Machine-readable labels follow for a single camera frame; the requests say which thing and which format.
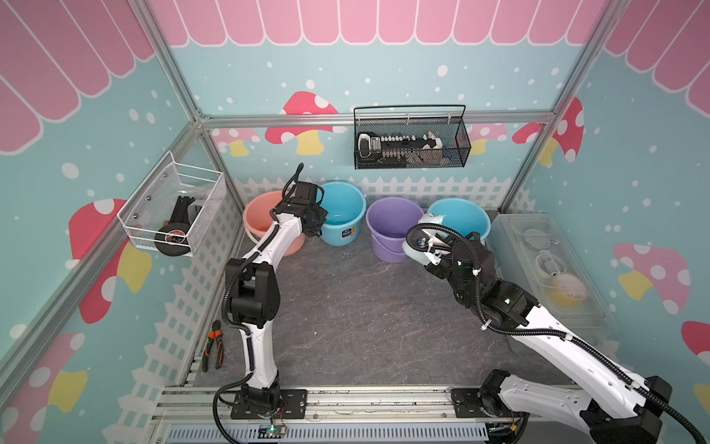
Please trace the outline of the purple bucket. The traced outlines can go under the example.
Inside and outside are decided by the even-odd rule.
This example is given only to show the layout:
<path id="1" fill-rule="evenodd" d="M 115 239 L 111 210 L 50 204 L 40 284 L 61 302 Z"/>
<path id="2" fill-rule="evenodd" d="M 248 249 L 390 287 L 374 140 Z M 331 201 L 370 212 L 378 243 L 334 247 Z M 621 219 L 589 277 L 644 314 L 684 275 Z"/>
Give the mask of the purple bucket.
<path id="1" fill-rule="evenodd" d="M 407 260 L 402 244 L 408 230 L 424 214 L 417 203 L 402 197 L 385 197 L 372 203 L 365 219 L 371 232 L 373 254 L 390 264 Z"/>

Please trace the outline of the teal bucket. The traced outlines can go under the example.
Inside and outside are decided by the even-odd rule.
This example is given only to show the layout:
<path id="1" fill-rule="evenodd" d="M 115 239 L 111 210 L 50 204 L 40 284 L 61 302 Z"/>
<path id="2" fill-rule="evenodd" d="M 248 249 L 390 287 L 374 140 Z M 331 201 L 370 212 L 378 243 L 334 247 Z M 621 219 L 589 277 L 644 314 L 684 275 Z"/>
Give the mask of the teal bucket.
<path id="1" fill-rule="evenodd" d="M 443 224 L 461 235 L 476 232 L 484 240 L 491 231 L 491 219 L 486 211 L 462 198 L 440 199 L 429 206 L 428 213 L 443 216 Z"/>
<path id="2" fill-rule="evenodd" d="M 331 181 L 322 186 L 325 197 L 321 207 L 327 211 L 321 240 L 334 247 L 353 243 L 360 234 L 367 202 L 362 191 L 346 181 Z"/>

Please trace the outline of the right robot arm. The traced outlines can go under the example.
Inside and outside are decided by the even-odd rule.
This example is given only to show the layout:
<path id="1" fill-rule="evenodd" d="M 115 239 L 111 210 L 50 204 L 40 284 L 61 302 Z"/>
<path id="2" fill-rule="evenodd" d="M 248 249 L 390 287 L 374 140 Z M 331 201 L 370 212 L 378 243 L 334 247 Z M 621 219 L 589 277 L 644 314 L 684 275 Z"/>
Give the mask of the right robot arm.
<path id="1" fill-rule="evenodd" d="M 574 390 L 534 383 L 494 370 L 479 388 L 484 411 L 540 416 L 586 433 L 595 443 L 656 443 L 669 416 L 697 443 L 706 439 L 669 405 L 672 388 L 617 364 L 573 333 L 519 285 L 497 277 L 492 253 L 479 234 L 464 236 L 435 223 L 406 234 L 410 258 L 449 283 L 457 303 L 475 314 L 483 331 L 514 338 L 554 364 Z"/>

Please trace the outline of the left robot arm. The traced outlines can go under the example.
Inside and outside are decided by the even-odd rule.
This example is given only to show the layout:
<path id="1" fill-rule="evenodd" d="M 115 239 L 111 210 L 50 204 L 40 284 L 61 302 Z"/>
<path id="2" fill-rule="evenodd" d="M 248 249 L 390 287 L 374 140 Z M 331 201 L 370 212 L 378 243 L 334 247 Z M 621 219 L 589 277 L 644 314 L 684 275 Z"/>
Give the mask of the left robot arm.
<path id="1" fill-rule="evenodd" d="M 240 331 L 245 354 L 245 376 L 216 391 L 212 413 L 216 428 L 228 443 L 236 443 L 222 424 L 218 405 L 232 390 L 233 405 L 243 405 L 260 414 L 273 416 L 281 409 L 278 370 L 273 351 L 273 320 L 280 307 L 277 268 L 288 248 L 304 235 L 320 237 L 327 221 L 322 202 L 322 186 L 300 179 L 303 163 L 287 180 L 281 198 L 269 210 L 271 225 L 266 235 L 239 259 L 231 259 L 225 269 L 226 287 L 220 303 L 222 324 Z"/>

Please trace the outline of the pink bucket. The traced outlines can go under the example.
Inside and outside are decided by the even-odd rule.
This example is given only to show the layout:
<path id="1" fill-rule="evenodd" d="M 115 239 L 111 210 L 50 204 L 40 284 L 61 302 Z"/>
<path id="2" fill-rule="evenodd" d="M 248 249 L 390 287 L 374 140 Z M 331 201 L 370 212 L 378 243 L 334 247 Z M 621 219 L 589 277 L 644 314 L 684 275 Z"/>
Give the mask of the pink bucket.
<path id="1" fill-rule="evenodd" d="M 274 219 L 271 216 L 272 210 L 277 213 L 277 219 L 281 220 L 281 216 L 286 215 L 292 215 L 294 218 L 303 216 L 305 209 L 305 203 L 296 203 L 292 198 L 282 201 L 282 192 L 273 191 L 261 194 L 253 199 L 244 210 L 243 222 L 248 237 L 258 244 L 269 236 L 269 231 L 274 224 Z"/>

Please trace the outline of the light green cloth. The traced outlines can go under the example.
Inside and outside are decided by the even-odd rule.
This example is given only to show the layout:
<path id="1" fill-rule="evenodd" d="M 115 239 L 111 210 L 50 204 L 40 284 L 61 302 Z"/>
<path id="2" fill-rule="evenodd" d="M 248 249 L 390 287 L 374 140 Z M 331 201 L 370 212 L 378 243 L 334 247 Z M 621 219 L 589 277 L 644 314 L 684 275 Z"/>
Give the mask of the light green cloth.
<path id="1" fill-rule="evenodd" d="M 443 231 L 427 231 L 412 227 L 406 235 L 402 249 L 410 259 L 422 266 L 438 266 L 442 259 L 451 256 L 446 240 L 447 233 Z"/>

